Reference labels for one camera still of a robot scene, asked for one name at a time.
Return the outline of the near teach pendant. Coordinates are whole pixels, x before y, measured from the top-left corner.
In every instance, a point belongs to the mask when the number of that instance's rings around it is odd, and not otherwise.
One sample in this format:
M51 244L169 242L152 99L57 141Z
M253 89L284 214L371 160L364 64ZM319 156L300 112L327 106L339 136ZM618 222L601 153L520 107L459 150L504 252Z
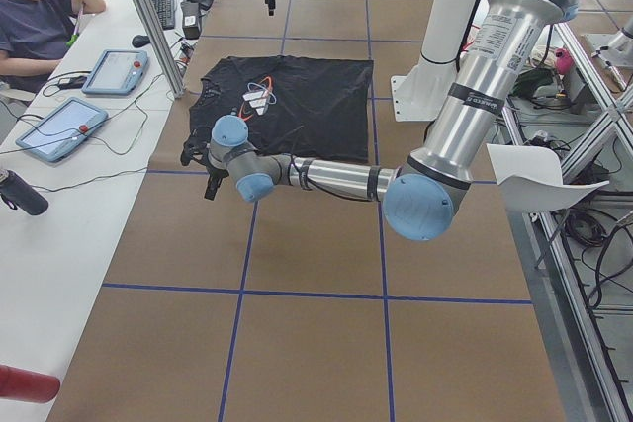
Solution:
M79 98L69 98L16 139L22 150L47 163L56 163L74 151L109 114Z

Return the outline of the black graphic t-shirt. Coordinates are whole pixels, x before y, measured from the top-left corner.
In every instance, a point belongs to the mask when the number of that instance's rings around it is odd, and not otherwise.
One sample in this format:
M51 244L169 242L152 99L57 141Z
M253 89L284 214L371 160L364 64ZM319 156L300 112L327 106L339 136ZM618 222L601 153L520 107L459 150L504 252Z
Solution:
M374 62L295 56L221 59L189 109L189 145L208 142L215 122L243 119L266 154L365 163L367 100Z

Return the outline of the black keyboard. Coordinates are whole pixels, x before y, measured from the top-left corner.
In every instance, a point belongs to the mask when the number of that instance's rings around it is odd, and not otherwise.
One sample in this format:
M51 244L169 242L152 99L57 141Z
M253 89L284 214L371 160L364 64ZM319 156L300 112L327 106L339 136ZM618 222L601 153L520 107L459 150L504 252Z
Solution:
M163 30L175 28L175 0L150 0Z

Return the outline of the black computer mouse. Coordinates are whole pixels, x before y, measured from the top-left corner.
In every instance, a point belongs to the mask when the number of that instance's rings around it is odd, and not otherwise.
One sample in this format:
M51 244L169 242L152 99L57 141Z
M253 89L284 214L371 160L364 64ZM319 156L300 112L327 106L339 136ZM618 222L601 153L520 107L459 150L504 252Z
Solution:
M135 48L141 48L148 44L150 44L150 39L148 36L136 35L132 38L132 46Z

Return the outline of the far teach pendant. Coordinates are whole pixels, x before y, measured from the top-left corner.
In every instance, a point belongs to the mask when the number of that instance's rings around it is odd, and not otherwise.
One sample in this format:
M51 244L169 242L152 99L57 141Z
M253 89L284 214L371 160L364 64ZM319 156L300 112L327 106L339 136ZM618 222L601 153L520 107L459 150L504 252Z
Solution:
M104 50L81 91L92 96L127 96L139 85L148 61L143 50Z

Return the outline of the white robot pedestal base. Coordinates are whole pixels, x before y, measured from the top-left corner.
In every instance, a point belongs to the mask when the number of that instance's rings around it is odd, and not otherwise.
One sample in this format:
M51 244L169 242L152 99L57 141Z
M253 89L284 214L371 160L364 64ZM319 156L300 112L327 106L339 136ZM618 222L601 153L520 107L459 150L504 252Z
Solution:
M430 122L437 118L456 79L462 49L480 0L433 0L419 60L405 76L392 78L392 99L398 122Z

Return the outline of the red cylinder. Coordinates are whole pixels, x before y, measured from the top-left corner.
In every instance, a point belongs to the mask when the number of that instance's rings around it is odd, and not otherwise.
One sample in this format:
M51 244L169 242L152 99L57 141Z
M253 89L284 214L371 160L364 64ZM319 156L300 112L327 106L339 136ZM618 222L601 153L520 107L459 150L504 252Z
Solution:
M46 403L53 400L60 389L60 380L51 375L1 366L1 397L4 399Z

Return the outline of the teach pendant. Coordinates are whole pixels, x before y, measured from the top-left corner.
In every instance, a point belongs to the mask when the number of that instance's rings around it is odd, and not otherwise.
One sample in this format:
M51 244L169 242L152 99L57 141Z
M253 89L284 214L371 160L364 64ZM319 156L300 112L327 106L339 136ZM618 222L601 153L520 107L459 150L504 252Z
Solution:
M92 96L127 96L139 85L148 61L143 50L104 50L81 91Z
M79 98L69 98L16 139L22 150L47 163L56 163L74 151L109 114Z

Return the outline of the black power adapter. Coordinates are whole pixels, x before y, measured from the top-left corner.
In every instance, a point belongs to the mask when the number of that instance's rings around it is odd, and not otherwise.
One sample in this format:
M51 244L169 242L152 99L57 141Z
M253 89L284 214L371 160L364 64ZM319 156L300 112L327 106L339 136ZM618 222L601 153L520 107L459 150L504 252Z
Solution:
M201 13L199 4L196 2L182 1L180 4L182 12L182 30L187 40L196 40L201 35Z

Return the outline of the aluminium frame post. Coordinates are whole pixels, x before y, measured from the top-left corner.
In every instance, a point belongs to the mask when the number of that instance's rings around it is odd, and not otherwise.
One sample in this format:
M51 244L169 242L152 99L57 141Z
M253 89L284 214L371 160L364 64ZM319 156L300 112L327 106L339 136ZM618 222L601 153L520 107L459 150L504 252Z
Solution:
M171 48L159 23L159 18L153 8L151 0L133 0L138 16L149 36L157 62L169 84L175 99L179 99L185 92L180 70L171 54Z

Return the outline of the black water bottle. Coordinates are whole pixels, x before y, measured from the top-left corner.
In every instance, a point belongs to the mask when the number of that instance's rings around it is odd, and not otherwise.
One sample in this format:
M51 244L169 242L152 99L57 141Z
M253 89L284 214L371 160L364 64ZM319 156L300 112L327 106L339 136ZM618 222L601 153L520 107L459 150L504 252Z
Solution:
M29 215L40 215L48 209L47 199L12 170L1 169L1 199L10 209Z

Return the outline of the seated person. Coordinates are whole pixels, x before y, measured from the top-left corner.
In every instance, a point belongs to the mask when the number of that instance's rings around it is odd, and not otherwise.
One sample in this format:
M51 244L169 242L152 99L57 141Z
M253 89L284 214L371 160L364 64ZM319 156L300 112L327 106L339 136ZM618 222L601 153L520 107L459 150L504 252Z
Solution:
M78 14L100 14L105 0L1 0L1 80L39 92L69 50Z

